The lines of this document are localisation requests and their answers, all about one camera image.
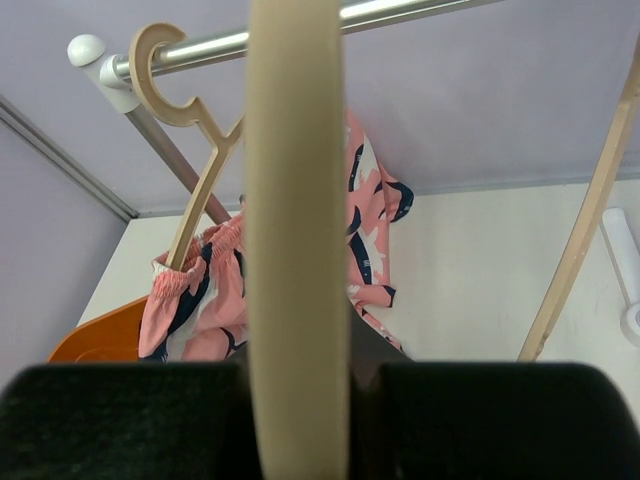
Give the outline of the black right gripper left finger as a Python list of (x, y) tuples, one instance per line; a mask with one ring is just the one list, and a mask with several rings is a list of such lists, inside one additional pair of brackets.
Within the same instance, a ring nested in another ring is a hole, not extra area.
[(241, 365), (39, 365), (1, 394), (4, 479), (257, 479)]

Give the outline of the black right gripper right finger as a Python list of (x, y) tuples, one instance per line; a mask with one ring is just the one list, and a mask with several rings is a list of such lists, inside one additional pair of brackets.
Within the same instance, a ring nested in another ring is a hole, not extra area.
[(575, 363), (383, 365), (352, 397), (354, 479), (635, 479), (639, 433)]

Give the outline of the beige hanger of navy shorts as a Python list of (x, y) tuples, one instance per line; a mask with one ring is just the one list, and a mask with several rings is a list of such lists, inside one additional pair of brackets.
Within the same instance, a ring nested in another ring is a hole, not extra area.
[(553, 278), (517, 359), (537, 360), (571, 293), (607, 205), (631, 138), (639, 105), (639, 50), (635, 49), (604, 146)]

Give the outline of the beige hanger of grey shorts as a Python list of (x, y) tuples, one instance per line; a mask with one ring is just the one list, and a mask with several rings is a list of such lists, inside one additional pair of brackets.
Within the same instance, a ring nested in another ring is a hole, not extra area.
[(340, 8), (256, 1), (250, 12), (248, 355), (267, 479), (349, 473)]

